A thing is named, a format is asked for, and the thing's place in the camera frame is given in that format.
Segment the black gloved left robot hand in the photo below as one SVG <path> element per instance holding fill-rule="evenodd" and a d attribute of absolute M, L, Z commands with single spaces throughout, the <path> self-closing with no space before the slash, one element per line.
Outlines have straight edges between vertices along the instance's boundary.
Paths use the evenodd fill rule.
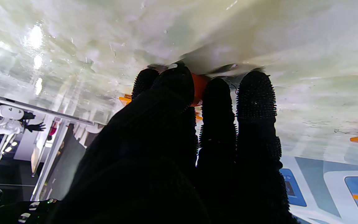
<path fill-rule="evenodd" d="M 269 75 L 237 93 L 207 83 L 200 139 L 190 70 L 141 71 L 132 101 L 86 150 L 47 224 L 298 224 L 290 212 Z"/>

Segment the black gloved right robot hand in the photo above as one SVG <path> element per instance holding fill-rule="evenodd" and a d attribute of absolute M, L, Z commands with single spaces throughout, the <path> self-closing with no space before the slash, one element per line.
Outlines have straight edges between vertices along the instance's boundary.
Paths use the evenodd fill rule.
<path fill-rule="evenodd" d="M 46 224 L 59 203 L 59 200 L 50 198 L 0 205 L 0 224 Z"/>

